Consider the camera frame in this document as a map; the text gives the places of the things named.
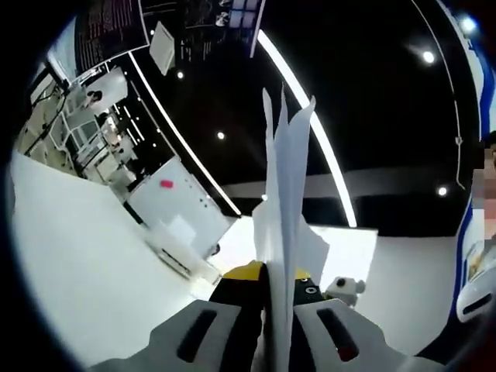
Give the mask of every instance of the yellow part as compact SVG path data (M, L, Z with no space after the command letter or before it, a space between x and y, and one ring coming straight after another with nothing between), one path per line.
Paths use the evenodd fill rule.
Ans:
M225 279L236 279L238 281L258 281L260 269L264 265L261 261L251 261L245 266L238 266L224 274ZM296 269L295 279L309 278L310 274L300 268Z

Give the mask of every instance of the person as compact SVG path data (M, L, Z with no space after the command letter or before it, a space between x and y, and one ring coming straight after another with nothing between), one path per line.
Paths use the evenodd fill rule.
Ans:
M86 99L83 102L83 108L86 109L96 102L100 102L102 100L103 93L102 91L89 91L86 94Z

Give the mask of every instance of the black ceiling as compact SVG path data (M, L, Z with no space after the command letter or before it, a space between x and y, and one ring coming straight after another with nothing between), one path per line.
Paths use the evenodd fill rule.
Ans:
M178 12L173 5L157 6L160 3L163 1L142 1L146 26L154 29L160 20L174 35ZM454 100L464 140L460 180L466 188L471 175L468 144L478 133L477 100L463 51L439 6L432 0L418 0L417 4L443 48L454 97L441 60L428 66L419 57L419 50L436 51L436 44L409 0L311 4L267 0L261 28L307 94L316 98L316 112L345 181L350 183L358 226L379 229L387 236L449 236L456 233L468 197L456 185ZM174 70L163 77L147 50L134 55L174 124L220 185L234 190L230 185L264 180L262 88L277 106L284 79L260 46L253 59L246 59L239 46L226 45L203 64L186 67L183 80L177 79ZM129 58L116 62L128 71L128 78L185 166L210 190L211 185L150 99ZM285 91L290 114L294 114L298 103L288 88ZM153 171L172 152L130 92L123 103L140 117L140 130L147 138L138 146L138 153ZM218 131L225 133L223 141L217 139ZM159 146L152 148L151 143ZM419 169L426 168L430 171L419 177ZM364 177L362 170L369 170L369 176ZM396 176L386 177L388 170L394 170ZM322 151L311 136L308 175L328 173ZM368 195L369 182L373 191ZM445 198L436 195L440 185L449 188ZM335 185L329 183L328 195L325 184L318 186L321 194L304 200L307 221L347 226L339 199L331 191ZM249 215L260 203L261 193L231 196L243 214ZM215 200L224 213L232 214L220 197Z

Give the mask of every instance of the red sticker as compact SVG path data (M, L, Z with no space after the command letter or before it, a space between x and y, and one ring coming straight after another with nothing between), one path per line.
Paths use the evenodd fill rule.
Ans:
M174 182L169 180L162 180L160 181L160 186L163 188L173 188Z

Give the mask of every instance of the black slot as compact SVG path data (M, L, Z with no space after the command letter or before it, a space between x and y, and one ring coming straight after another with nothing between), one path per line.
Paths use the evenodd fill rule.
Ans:
M482 306L484 306L484 305L488 304L489 302L491 302L491 299L492 298L493 298L493 295L491 293L490 294L486 294L483 298L481 298L480 300L475 301L472 305L468 305L463 310L463 314L466 315L466 314L469 314L471 312L474 312L478 308L481 308Z
M189 363L195 360L196 353L216 316L217 313L213 310L204 310L201 312L177 349L177 356L179 358Z
M327 332L329 332L334 345L336 345L339 358L343 362L348 362L358 357L357 345L334 312L329 308L324 308L318 310L317 315L327 329Z

